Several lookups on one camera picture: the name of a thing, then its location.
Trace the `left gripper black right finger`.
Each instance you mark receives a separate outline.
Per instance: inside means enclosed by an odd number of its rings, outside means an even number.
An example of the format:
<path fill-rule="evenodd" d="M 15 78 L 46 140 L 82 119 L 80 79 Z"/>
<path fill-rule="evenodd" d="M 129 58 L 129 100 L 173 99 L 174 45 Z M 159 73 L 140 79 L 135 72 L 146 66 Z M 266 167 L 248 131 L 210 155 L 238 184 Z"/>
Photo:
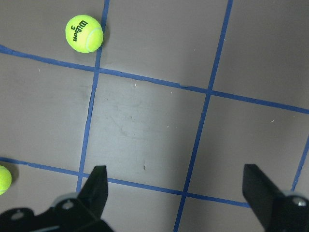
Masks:
<path fill-rule="evenodd" d="M 242 194 L 266 232 L 307 232 L 309 199 L 280 190 L 255 164 L 245 164 Z"/>

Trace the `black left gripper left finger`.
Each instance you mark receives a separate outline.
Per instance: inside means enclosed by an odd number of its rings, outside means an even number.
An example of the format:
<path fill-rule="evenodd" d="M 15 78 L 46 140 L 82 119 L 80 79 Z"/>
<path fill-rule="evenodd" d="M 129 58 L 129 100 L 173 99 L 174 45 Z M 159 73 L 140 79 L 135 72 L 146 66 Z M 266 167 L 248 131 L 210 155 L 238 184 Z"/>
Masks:
<path fill-rule="evenodd" d="M 0 215 L 2 232 L 112 232 L 101 219 L 108 198 L 106 166 L 95 166 L 78 194 L 57 198 L 43 213 L 13 208 Z"/>

